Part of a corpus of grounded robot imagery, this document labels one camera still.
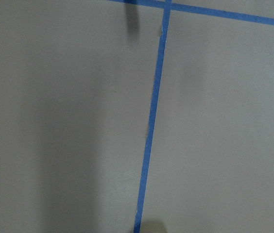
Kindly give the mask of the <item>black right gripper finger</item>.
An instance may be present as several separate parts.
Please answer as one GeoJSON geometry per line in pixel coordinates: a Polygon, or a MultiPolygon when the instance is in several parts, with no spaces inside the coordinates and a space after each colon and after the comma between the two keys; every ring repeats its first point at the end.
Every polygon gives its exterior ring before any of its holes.
{"type": "Polygon", "coordinates": [[[140,226],[141,233],[164,233],[164,224],[157,220],[147,220],[140,226]]]}

